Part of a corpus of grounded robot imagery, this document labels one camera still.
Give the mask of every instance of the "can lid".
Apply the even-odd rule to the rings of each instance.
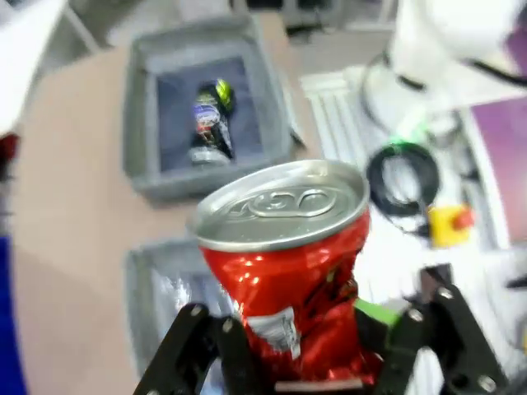
[[[203,199],[188,227],[227,252],[289,249],[334,235],[366,210],[370,189],[354,166],[299,160],[250,174]]]

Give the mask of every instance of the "cardboard surface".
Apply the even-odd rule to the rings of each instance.
[[[319,156],[315,122],[281,20],[260,17],[296,119]],[[123,305],[124,255],[180,235],[196,202],[152,208],[121,171],[127,49],[46,77],[22,125],[14,185],[14,288],[22,363],[32,395],[131,394],[135,376]]]

